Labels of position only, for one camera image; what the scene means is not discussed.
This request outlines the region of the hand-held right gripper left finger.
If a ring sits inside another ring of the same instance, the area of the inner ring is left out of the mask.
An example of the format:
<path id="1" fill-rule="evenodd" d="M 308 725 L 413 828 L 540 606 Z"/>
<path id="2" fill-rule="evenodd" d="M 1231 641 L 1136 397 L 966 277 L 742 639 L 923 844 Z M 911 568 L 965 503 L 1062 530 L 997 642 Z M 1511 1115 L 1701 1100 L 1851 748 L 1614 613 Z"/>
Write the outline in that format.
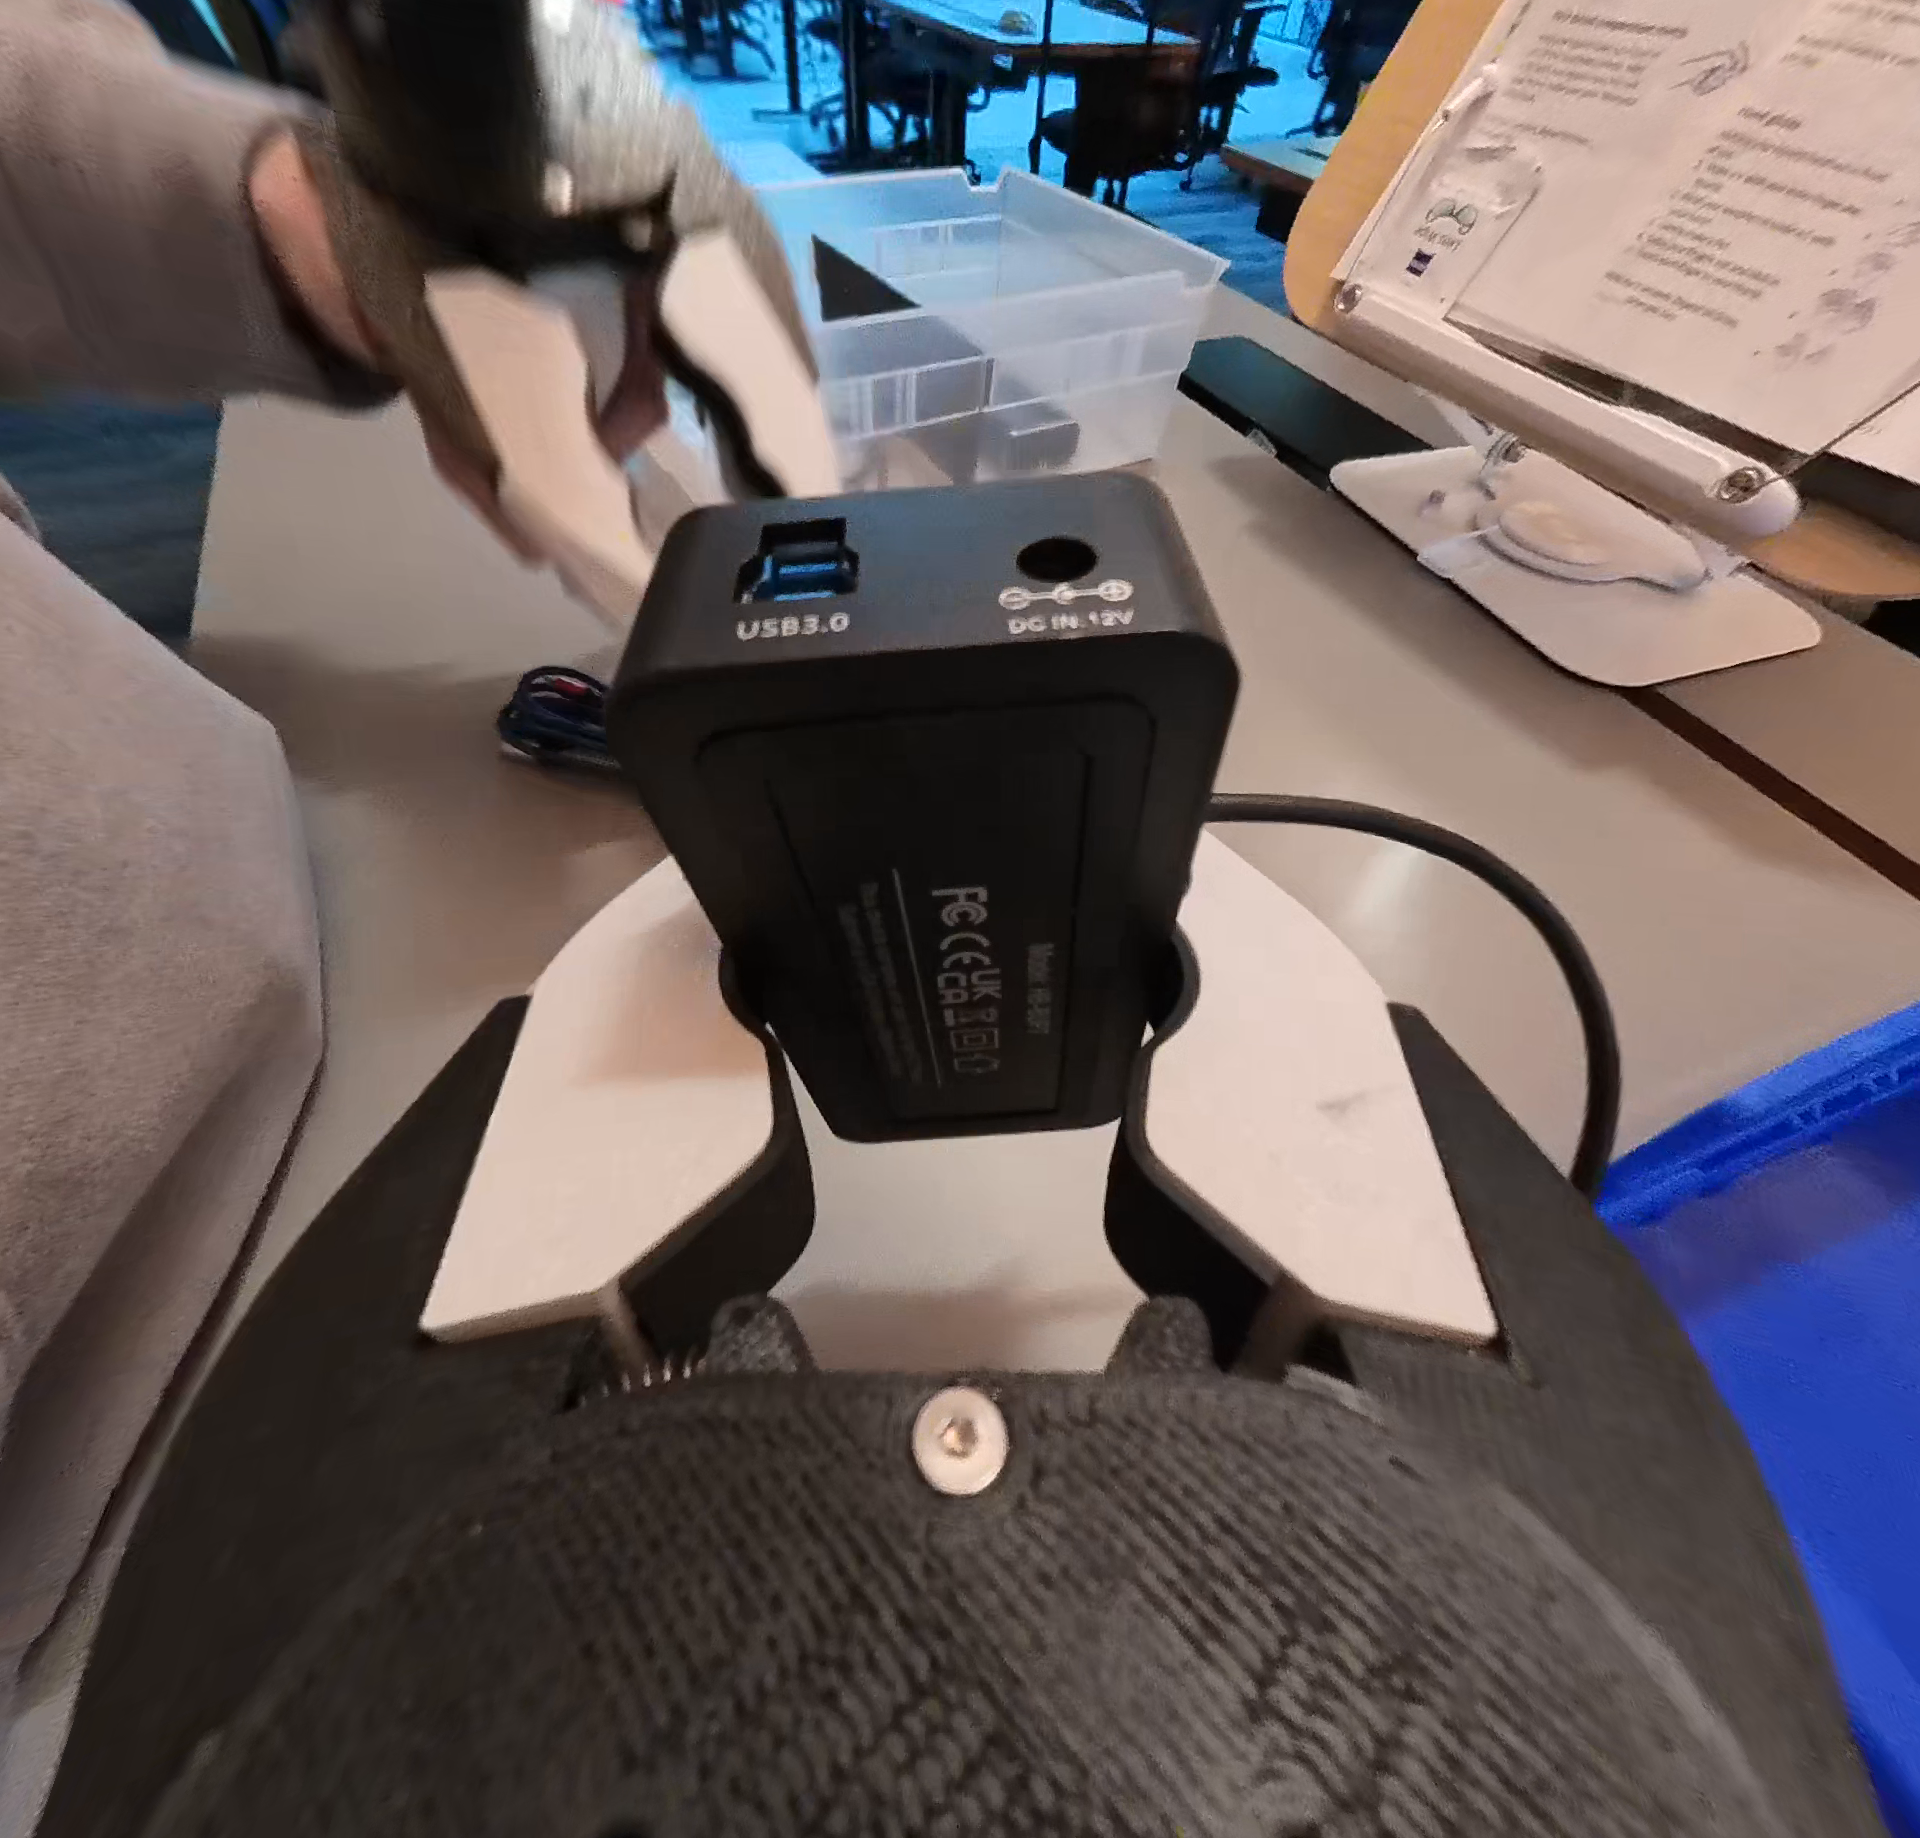
<path id="1" fill-rule="evenodd" d="M 534 983 L 421 1331 L 601 1322 L 617 1346 L 705 1346 L 725 1305 L 799 1261 L 814 1216 L 784 1058 L 662 862 Z"/>

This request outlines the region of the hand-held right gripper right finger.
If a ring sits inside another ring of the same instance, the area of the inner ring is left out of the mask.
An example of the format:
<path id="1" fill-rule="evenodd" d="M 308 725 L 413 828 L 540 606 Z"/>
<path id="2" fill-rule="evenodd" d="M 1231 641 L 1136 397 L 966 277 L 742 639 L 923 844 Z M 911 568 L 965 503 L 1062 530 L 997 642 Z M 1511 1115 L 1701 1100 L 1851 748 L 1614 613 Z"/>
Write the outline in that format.
<path id="1" fill-rule="evenodd" d="M 1176 992 L 1111 1158 L 1124 1275 L 1194 1305 L 1221 1372 L 1282 1372 L 1348 1328 L 1496 1352 L 1496 1307 L 1371 973 L 1214 834 L 1174 931 Z"/>

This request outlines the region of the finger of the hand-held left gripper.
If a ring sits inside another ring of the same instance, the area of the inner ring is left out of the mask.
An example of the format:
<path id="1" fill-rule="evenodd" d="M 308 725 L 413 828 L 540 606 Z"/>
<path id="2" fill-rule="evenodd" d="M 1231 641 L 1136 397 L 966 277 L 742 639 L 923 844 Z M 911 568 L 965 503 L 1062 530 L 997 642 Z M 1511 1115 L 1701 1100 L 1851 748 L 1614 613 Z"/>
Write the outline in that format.
<path id="1" fill-rule="evenodd" d="M 841 493 L 841 454 L 780 239 L 748 242 L 721 224 L 673 242 L 658 346 L 707 423 L 731 498 Z"/>
<path id="2" fill-rule="evenodd" d="M 607 450 L 574 317 L 484 271 L 431 273 L 426 313 L 493 461 L 493 520 L 602 622 L 631 622 L 657 554 Z"/>

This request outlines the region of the black usb hub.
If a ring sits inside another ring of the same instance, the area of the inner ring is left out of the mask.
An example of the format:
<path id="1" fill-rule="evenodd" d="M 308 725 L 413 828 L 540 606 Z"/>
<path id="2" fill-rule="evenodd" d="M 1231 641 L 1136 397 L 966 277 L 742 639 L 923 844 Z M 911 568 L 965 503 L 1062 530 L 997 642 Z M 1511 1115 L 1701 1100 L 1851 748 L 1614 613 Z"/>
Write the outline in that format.
<path id="1" fill-rule="evenodd" d="M 607 732 L 832 1132 L 1122 1118 L 1239 669 L 1138 472 L 707 505 Z"/>

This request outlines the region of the person's left forearm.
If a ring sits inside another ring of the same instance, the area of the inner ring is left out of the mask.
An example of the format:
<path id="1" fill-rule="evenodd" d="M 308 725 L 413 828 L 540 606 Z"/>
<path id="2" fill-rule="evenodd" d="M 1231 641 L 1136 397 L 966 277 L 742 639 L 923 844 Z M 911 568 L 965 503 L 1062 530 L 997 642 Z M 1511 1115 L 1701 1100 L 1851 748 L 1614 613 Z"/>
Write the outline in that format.
<path id="1" fill-rule="evenodd" d="M 123 0 L 2 0 L 2 388 L 223 401 L 343 389 L 248 181 L 300 122 L 183 62 Z"/>

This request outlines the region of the person's left hand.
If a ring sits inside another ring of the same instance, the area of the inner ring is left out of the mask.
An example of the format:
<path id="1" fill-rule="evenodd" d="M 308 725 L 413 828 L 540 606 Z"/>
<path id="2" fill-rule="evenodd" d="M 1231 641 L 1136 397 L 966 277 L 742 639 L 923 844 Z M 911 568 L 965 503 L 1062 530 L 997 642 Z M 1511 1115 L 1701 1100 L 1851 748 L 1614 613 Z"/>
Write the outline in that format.
<path id="1" fill-rule="evenodd" d="M 275 122 L 244 167 L 244 206 L 269 317 L 252 354 L 252 394 L 345 414 L 391 408 L 412 388 L 364 311 L 329 224 L 313 166 L 313 117 Z"/>

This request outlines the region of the clear plastic bin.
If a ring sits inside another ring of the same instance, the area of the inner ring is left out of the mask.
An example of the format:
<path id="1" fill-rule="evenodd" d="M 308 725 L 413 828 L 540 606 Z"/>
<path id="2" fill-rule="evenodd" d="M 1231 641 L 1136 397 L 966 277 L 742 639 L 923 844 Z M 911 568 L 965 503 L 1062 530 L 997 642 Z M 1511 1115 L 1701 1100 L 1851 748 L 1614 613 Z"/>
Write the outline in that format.
<path id="1" fill-rule="evenodd" d="M 1227 263 L 1007 169 L 773 185 L 846 493 L 1158 456 Z"/>

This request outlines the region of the dark background desk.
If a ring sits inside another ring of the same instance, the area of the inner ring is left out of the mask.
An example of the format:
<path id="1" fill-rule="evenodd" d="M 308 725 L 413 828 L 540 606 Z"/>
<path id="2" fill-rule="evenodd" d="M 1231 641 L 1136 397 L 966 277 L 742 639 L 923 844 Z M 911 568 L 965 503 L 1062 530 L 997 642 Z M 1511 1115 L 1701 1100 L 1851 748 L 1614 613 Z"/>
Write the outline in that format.
<path id="1" fill-rule="evenodd" d="M 968 99 L 998 78 L 1043 83 L 1084 69 L 1191 70 L 1198 40 L 1082 0 L 869 0 L 869 13 L 911 65 L 929 73 L 929 154 L 965 167 Z"/>

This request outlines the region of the background office chair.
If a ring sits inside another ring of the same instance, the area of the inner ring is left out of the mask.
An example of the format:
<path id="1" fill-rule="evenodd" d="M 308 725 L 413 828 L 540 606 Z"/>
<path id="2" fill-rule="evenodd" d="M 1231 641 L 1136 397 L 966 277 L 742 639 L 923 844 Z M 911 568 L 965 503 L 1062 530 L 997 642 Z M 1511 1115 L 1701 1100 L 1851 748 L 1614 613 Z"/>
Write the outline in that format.
<path id="1" fill-rule="evenodd" d="M 1204 73 L 1198 65 L 1112 57 L 1077 76 L 1074 102 L 1043 111 L 1039 141 L 1066 158 L 1066 189 L 1124 211 L 1133 181 L 1182 171 L 1183 189 L 1198 166 L 1223 151 L 1247 91 L 1282 76 L 1246 61 Z"/>

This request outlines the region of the person's grey hoodie torso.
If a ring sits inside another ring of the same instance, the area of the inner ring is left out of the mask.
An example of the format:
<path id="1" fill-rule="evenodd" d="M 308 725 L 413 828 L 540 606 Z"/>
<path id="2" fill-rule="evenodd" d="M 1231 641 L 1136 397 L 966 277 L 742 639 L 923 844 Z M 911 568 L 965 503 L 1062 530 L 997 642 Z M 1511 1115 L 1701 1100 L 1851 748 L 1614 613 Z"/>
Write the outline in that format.
<path id="1" fill-rule="evenodd" d="M 5 1719 L 324 1049 L 273 725 L 2 527 Z"/>

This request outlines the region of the blue plastic bin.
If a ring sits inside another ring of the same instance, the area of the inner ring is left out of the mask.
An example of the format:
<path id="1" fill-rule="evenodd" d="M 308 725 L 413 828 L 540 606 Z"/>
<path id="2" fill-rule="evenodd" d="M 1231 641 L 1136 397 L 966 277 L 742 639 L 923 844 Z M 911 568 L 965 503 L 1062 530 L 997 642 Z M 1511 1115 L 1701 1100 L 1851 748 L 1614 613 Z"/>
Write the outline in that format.
<path id="1" fill-rule="evenodd" d="M 1919 1010 L 1621 1156 L 1602 1215 L 1775 1494 L 1893 1834 L 1919 1831 Z"/>

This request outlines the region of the black flat pad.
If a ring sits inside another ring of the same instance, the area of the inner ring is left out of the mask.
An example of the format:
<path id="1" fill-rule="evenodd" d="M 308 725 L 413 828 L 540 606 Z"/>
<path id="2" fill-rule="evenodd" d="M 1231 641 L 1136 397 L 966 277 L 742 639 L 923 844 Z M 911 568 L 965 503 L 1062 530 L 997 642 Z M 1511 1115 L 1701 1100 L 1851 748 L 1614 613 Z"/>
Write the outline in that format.
<path id="1" fill-rule="evenodd" d="M 1198 340 L 1178 394 L 1322 493 L 1332 493 L 1341 463 L 1434 447 L 1428 434 L 1406 431 L 1244 335 Z"/>

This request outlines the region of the white document stand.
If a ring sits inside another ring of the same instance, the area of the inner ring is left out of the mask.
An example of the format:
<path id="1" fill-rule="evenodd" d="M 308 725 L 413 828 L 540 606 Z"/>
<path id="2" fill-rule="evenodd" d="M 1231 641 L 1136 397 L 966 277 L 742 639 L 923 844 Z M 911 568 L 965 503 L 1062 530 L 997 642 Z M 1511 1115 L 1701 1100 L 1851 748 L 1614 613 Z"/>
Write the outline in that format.
<path id="1" fill-rule="evenodd" d="M 1527 2 L 1422 0 L 1293 230 L 1293 313 L 1464 434 L 1341 463 L 1333 490 L 1573 678 L 1638 689 L 1809 652 L 1814 615 L 1761 577 L 1842 591 L 1844 535 L 1889 545 L 1803 490 L 1835 454 L 1917 488 L 1917 386 L 1835 446 L 1791 454 L 1457 320 L 1543 181 L 1486 129 Z"/>

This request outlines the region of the printed paper sheets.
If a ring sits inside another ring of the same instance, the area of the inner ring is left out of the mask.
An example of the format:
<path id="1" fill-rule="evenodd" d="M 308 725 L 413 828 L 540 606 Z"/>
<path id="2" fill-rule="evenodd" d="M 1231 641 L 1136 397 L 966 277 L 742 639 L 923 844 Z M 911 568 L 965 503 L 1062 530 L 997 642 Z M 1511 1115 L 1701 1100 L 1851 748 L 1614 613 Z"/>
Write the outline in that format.
<path id="1" fill-rule="evenodd" d="M 1457 320 L 1791 454 L 1917 386 L 1919 0 L 1528 0 L 1499 70 Z"/>

